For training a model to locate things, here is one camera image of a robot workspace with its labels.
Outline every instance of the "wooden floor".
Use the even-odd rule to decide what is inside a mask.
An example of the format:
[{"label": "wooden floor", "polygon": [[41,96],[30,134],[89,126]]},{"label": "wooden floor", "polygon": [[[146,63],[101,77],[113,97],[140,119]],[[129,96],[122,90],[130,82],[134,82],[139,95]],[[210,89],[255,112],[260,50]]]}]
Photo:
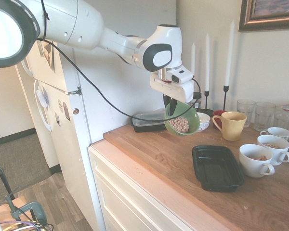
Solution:
[{"label": "wooden floor", "polygon": [[26,201],[41,203],[48,223],[54,231],[92,231],[82,212],[66,189],[62,173],[55,173],[48,179],[17,193]]}]

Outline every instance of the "white mug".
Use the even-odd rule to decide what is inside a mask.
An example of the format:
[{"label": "white mug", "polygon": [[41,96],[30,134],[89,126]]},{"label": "white mug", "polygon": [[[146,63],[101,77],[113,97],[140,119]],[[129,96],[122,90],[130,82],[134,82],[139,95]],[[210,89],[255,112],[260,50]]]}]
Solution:
[{"label": "white mug", "polygon": [[289,162],[289,143],[285,139],[273,135],[261,135],[257,138],[257,143],[272,152],[273,158],[271,165],[276,166]]},{"label": "white mug", "polygon": [[[267,160],[255,160],[265,156]],[[260,178],[273,175],[274,167],[270,164],[273,154],[270,150],[256,144],[244,144],[240,147],[239,160],[243,173],[249,177]]]},{"label": "white mug", "polygon": [[287,141],[289,141],[289,131],[287,129],[284,128],[278,128],[278,127],[271,127],[268,128],[267,131],[261,131],[260,135],[264,135],[264,133],[266,135],[273,135],[273,136],[278,136],[281,137]]}]

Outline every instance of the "nuts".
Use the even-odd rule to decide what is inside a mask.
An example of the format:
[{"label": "nuts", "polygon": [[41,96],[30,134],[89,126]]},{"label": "nuts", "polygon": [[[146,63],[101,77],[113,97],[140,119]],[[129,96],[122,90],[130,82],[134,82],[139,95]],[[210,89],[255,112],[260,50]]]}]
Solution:
[{"label": "nuts", "polygon": [[274,145],[274,144],[272,144],[272,143],[264,143],[263,145],[264,145],[264,146],[267,146],[267,147],[269,147],[269,148],[279,148],[279,149],[280,149],[280,147],[278,147],[278,146],[276,146],[276,145]]},{"label": "nuts", "polygon": [[260,157],[252,157],[252,159],[254,159],[254,160],[268,160],[268,159],[265,157],[265,155],[262,155],[262,156],[260,156]]},{"label": "nuts", "polygon": [[189,125],[186,118],[178,117],[169,120],[170,125],[180,133],[188,133]]}]

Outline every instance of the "white bowl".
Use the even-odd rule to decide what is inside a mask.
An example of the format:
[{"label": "white bowl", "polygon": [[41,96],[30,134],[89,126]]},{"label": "white bowl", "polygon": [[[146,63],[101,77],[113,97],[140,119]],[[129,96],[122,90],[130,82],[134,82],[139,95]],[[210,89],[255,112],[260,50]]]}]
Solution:
[{"label": "white bowl", "polygon": [[210,116],[208,116],[207,114],[201,113],[201,112],[197,112],[198,116],[199,116],[199,120],[200,120],[200,126],[197,132],[201,132],[205,129],[208,128],[208,126],[210,125]]}]

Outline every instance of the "candle holder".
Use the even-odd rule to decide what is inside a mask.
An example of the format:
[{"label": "candle holder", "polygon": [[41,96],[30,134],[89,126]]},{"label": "candle holder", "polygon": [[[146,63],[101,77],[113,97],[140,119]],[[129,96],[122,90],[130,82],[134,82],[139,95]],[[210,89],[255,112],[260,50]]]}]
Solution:
[{"label": "candle holder", "polygon": [[206,97],[206,108],[205,109],[201,109],[200,112],[207,114],[208,116],[212,117],[213,116],[213,110],[211,109],[207,109],[207,103],[208,103],[208,96],[209,96],[210,91],[205,91],[204,95]]},{"label": "candle holder", "polygon": [[225,97],[223,99],[223,110],[225,110],[225,106],[226,106],[226,95],[227,95],[227,91],[229,90],[229,86],[224,86],[223,90],[225,92]]}]

